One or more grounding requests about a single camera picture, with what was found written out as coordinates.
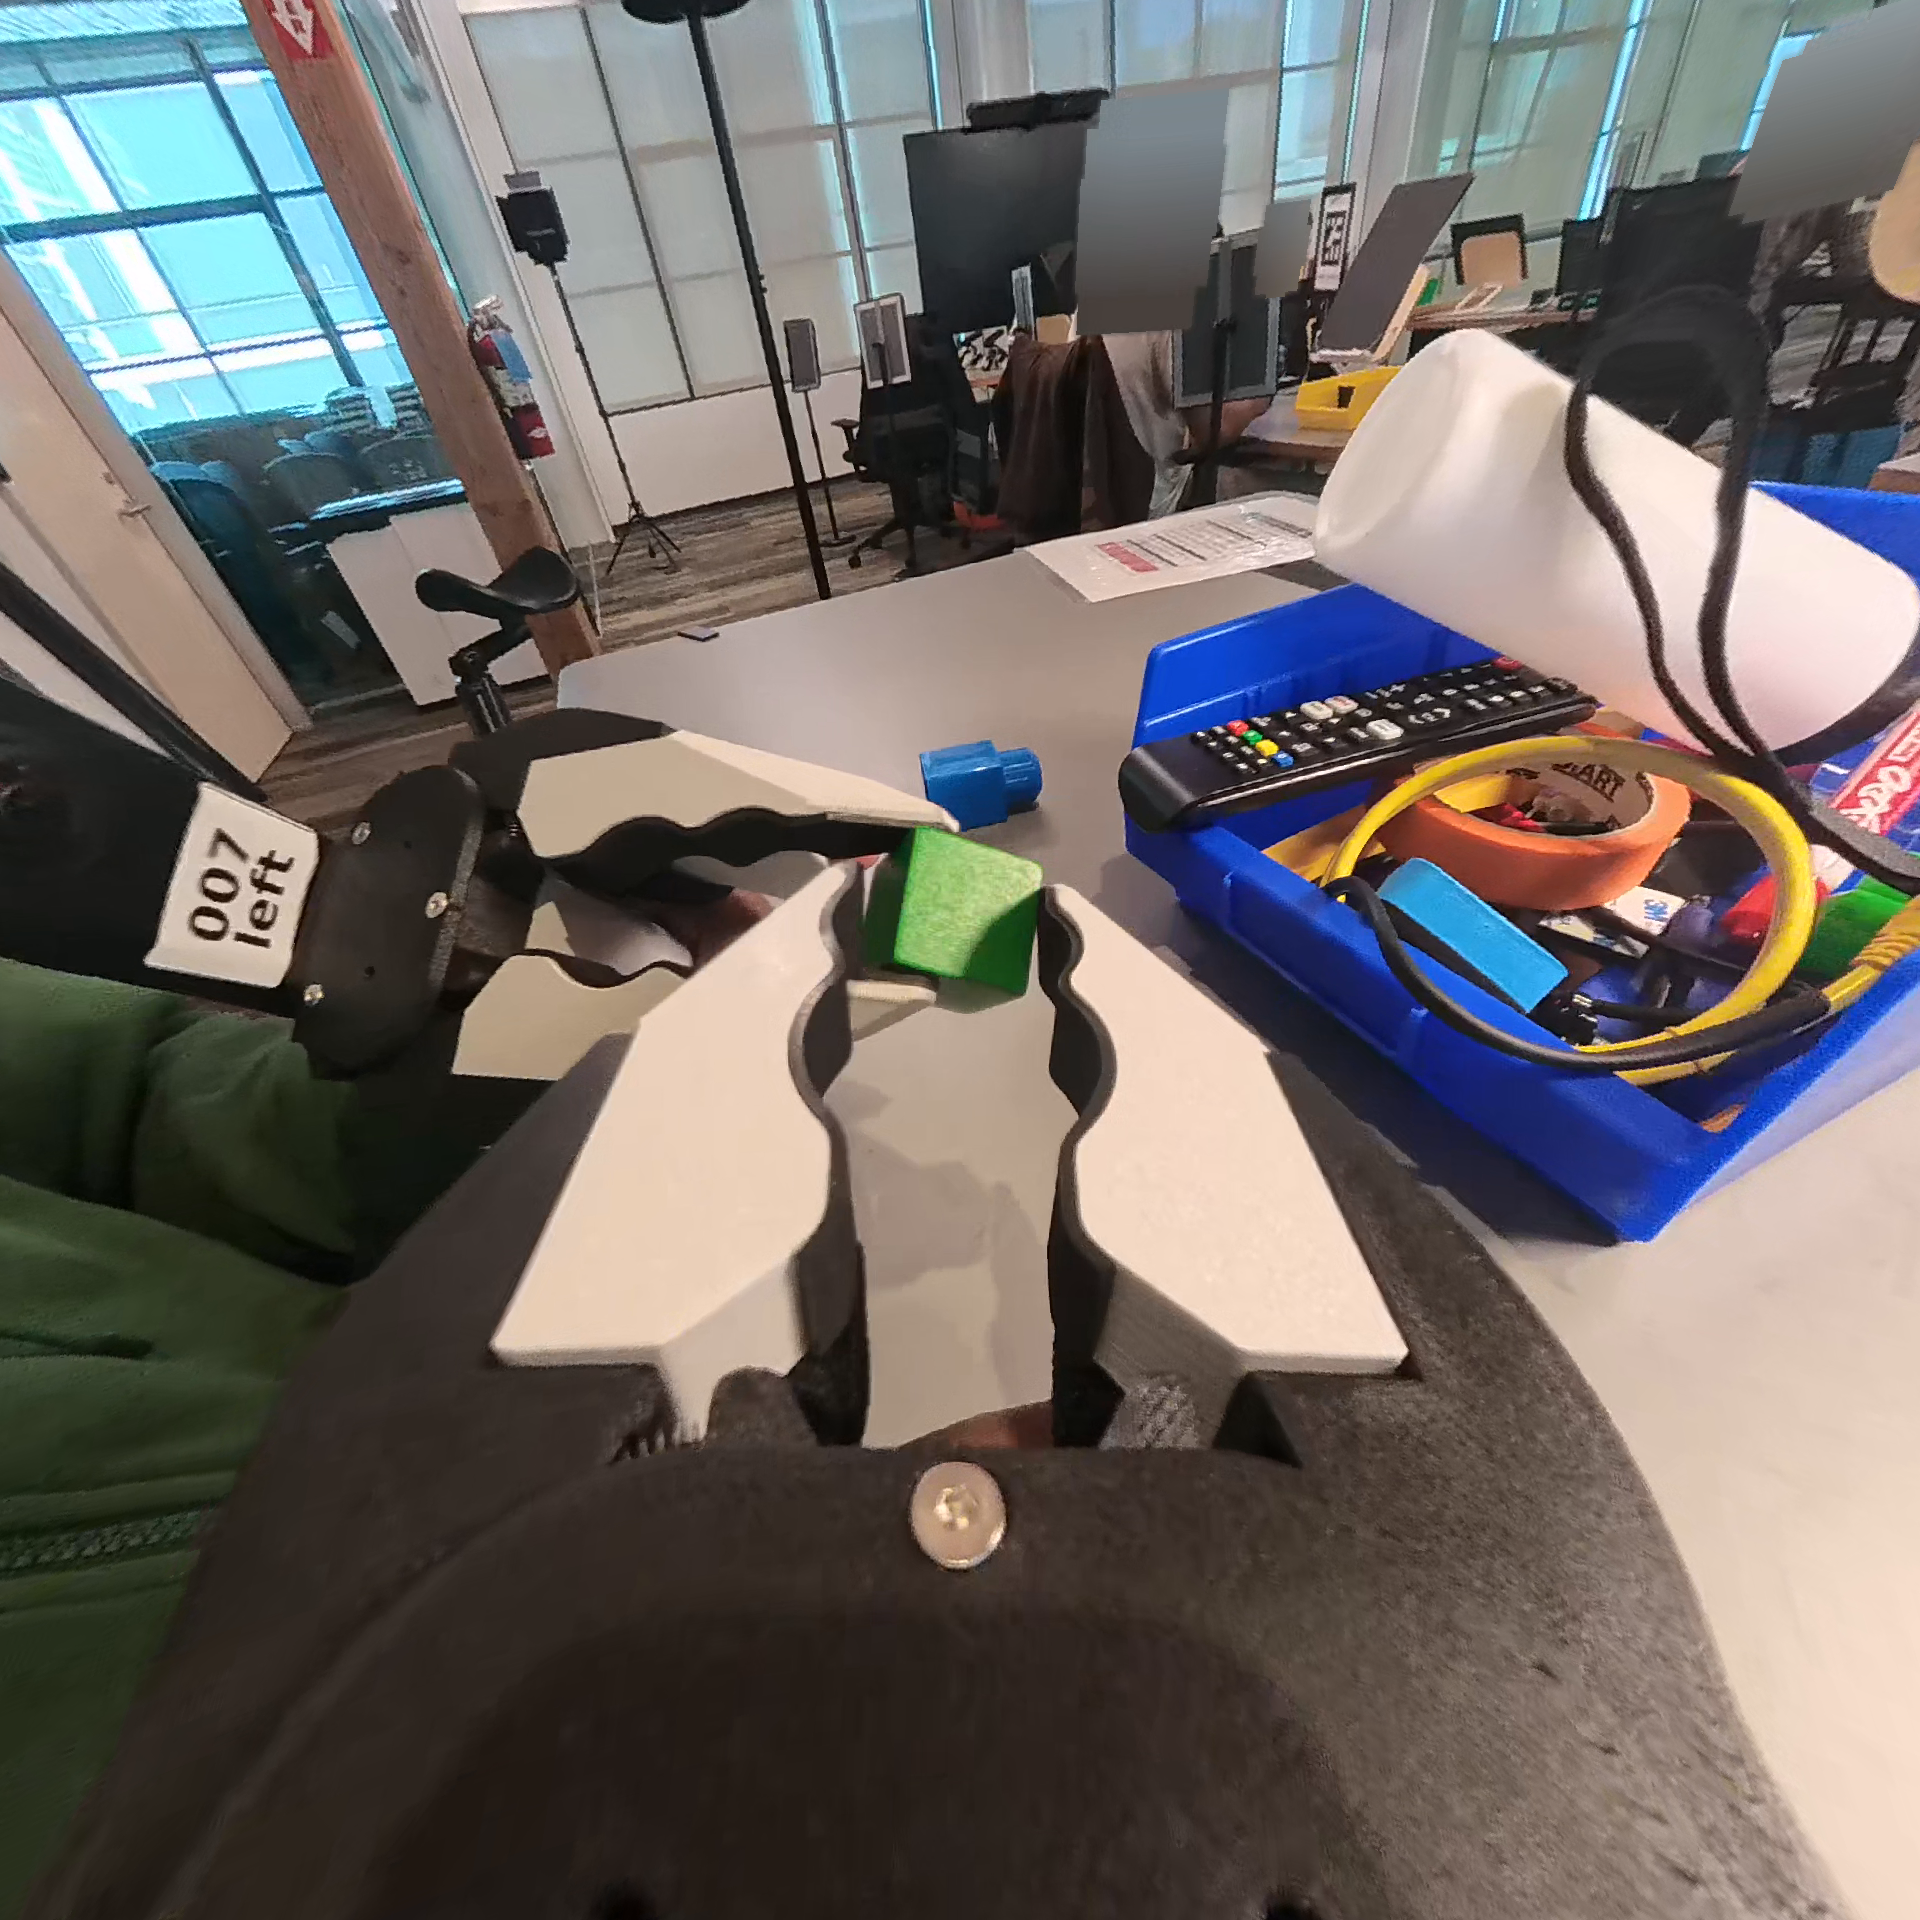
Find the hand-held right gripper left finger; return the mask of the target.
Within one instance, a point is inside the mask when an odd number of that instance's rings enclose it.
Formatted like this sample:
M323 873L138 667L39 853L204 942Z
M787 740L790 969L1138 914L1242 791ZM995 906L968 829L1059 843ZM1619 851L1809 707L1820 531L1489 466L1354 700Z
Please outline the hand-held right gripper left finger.
M871 1409L866 1261L825 1095L852 1054L865 873L818 871L642 1014L491 1334L523 1369L655 1369L684 1438L740 1371L828 1445Z

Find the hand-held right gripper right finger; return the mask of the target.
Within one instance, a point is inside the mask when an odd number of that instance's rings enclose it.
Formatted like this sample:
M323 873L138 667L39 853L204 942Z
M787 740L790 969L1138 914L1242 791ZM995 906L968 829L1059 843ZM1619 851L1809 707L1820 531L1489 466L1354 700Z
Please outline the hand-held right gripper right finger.
M1272 1449L1257 1375L1393 1378L1400 1327L1259 1036L1073 886L1041 897L1059 1449Z

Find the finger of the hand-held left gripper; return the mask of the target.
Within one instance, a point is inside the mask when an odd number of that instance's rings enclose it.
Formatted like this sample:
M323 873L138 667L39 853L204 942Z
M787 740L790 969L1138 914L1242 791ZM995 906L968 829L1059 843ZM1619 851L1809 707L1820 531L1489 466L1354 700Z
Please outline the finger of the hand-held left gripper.
M636 1026L694 974L689 949L644 913L546 884L527 943L468 1002L451 1075L554 1084Z
M684 729L535 758L518 823L550 871L609 901L657 891L689 860L843 861L890 854L921 827L958 831L924 796Z

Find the large blue plastic bin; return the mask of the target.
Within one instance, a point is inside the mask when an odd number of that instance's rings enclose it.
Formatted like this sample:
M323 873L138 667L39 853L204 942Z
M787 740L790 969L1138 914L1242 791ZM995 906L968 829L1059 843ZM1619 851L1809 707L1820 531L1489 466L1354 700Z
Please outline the large blue plastic bin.
M1489 649L1360 585L1167 639L1144 665L1136 743L1187 737L1305 698L1475 662ZM1345 902L1264 854L1354 805L1358 788L1194 831L1124 827L1182 907L1316 1004L1489 1143L1620 1238L1647 1242L1794 1140L1918 1066L1918 959L1906 956L1804 1046L1671 1089L1515 1063L1462 1037L1385 969Z

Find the blue plastic block with knob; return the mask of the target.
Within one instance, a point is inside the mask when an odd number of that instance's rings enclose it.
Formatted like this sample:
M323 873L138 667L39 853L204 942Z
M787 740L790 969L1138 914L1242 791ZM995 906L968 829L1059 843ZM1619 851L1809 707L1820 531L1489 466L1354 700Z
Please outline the blue plastic block with knob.
M1032 750L982 739L921 751L919 769L927 801L948 812L961 831L1004 825L1041 805L1044 775Z

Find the green foam cube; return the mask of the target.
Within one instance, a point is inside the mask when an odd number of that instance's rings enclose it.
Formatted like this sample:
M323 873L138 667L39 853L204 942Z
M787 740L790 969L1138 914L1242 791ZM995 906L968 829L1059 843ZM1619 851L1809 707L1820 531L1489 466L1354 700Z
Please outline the green foam cube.
M1023 997L1035 965L1042 865L935 825L913 827L871 873L868 969Z

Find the person's left forearm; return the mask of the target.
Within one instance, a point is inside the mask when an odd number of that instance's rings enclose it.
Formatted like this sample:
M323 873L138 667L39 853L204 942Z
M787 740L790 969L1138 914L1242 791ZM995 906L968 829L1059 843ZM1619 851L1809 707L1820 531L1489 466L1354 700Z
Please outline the person's left forearm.
M544 1095L448 1055L432 1030L392 1069L327 1079L264 1014L6 963L6 1247L175 1235L361 1279Z

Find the black stand with paddle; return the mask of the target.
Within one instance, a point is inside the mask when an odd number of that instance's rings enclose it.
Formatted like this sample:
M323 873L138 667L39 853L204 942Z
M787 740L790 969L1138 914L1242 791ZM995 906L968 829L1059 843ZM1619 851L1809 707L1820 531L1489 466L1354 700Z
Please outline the black stand with paddle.
M531 547L489 583L468 580L443 567L416 577L420 607L491 621L491 630L448 655L454 694L472 737L491 737L512 721L503 689L494 679L494 665L534 637L535 617L576 607L582 597L574 564L544 547Z

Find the white recycling cabinet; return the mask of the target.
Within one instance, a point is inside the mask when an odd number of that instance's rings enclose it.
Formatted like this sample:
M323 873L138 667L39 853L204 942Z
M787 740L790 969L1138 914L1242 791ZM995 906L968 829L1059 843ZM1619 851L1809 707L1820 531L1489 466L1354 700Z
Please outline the white recycling cabinet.
M494 630L494 617L440 612L416 577L446 570L484 585L497 556L459 479L345 495L310 515L401 684L418 707L456 700L451 655Z

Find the light blue foam piece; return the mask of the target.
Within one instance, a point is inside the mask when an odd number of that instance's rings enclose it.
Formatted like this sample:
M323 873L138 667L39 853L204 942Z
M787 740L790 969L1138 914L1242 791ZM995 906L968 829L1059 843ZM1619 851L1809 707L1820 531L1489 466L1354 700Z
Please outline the light blue foam piece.
M1568 985L1568 966L1462 879L1416 858L1378 886L1403 943L1530 1014Z

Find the black office chair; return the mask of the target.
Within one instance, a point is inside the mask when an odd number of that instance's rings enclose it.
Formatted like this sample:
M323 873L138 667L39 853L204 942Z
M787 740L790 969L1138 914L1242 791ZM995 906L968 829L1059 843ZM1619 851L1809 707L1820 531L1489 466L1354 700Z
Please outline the black office chair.
M987 411L975 396L954 337L924 315L906 317L907 380L863 389L858 419L841 420L856 477L884 485L891 513L871 535L856 539L849 567L863 570L887 538L904 538L904 573L921 573L921 535L972 549L954 500L963 475L963 437L985 442Z

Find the red fire extinguisher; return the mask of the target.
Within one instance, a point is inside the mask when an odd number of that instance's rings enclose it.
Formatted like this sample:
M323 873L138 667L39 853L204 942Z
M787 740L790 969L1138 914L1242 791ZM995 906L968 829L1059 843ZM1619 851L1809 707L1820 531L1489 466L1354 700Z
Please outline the red fire extinguisher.
M483 297L472 306L466 342L514 457L523 463L554 457L556 443L537 397L534 365L497 297Z

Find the orange tape roll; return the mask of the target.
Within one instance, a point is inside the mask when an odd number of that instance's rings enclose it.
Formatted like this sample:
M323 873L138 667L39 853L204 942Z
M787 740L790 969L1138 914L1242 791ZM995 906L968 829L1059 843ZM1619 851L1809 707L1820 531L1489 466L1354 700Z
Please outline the orange tape roll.
M1683 785L1559 758L1472 775L1416 801L1371 847L1424 860L1491 906L1562 913L1640 890L1689 813Z

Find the black pole with ribbed disc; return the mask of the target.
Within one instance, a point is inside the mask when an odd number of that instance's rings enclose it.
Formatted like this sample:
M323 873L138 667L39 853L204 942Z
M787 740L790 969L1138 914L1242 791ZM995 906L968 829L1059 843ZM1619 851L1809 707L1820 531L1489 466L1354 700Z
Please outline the black pole with ribbed disc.
M752 214L746 197L746 183L737 165L737 143L731 137L729 115L723 99L719 63L714 58L710 23L721 17L740 11L739 3L619 3L623 14L650 27L682 29L689 39L695 63L695 81L705 100L705 117L712 133L712 143L723 178L727 213L737 241L737 253L747 284L754 331L760 340L760 357L766 372L768 393L776 407L777 435L784 451L784 466L792 495L800 517L800 533L808 549L808 567L818 602L832 598L832 585L825 563L825 542L814 510L812 485L800 455L800 435L790 404L783 348L777 342L776 317L766 299L766 284L762 275L762 258L752 234Z

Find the black remote control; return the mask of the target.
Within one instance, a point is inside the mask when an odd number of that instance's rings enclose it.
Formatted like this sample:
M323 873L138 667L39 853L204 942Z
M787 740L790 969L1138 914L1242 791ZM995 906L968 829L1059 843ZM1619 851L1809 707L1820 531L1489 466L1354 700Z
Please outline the black remote control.
M1575 729L1595 711L1593 694L1568 679L1507 658L1466 662L1144 743L1122 758L1119 793L1135 825L1187 831Z

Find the white printed paper sheet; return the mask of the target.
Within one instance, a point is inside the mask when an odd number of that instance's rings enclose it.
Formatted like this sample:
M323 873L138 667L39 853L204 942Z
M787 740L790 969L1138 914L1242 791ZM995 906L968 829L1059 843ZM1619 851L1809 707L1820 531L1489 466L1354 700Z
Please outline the white printed paper sheet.
M1311 563L1316 507L1313 495L1257 493L1032 545L1025 553L1081 604L1103 605Z

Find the black computer monitor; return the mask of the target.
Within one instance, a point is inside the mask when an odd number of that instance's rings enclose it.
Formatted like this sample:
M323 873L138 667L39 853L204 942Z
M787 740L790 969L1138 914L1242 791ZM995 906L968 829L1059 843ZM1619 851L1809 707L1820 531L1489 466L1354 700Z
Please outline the black computer monitor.
M921 315L948 334L1016 321L1016 271L1035 311L1071 315L1089 130L1099 86L976 103L968 123L904 137Z

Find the person's green jacket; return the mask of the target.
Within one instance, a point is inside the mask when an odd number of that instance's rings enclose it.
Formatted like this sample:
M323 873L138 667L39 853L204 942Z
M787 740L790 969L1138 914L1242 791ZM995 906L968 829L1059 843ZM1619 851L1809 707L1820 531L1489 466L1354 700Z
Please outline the person's green jacket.
M2 1907L104 1775L282 1383L353 1266L335 1191L6 1179Z

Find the white plastic bottle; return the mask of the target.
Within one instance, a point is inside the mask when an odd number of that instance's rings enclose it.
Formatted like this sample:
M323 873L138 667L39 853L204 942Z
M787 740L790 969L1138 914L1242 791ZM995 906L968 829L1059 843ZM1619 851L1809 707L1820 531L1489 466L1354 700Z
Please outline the white plastic bottle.
M1626 570L1567 471L1572 387L1458 331L1410 359L1335 462L1316 558L1476 644L1696 745L1649 665ZM1836 523L1750 489L1729 614L1747 717L1825 761L1915 707L1915 579Z

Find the white red marker pen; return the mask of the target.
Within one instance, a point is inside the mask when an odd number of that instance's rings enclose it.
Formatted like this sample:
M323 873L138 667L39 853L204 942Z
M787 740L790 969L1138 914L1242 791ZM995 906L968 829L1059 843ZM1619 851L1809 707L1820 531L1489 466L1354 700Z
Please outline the white red marker pen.
M1918 853L1918 707L1875 739L1822 761L1811 793L1847 823Z

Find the open laptop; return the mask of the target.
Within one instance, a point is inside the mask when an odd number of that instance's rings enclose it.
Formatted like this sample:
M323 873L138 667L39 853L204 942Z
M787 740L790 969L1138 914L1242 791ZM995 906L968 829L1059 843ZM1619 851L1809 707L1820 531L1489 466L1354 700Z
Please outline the open laptop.
M1403 180L1387 193L1316 330L1313 359L1345 371L1380 365L1393 355L1427 282L1427 258L1472 183L1467 172Z

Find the wooden support post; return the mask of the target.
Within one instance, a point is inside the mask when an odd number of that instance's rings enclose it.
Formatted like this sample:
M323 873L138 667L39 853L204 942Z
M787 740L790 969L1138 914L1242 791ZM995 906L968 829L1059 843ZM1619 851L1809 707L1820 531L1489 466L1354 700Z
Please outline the wooden support post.
M331 3L244 3L244 14L497 563L535 545L563 549L474 363L466 315L345 17Z

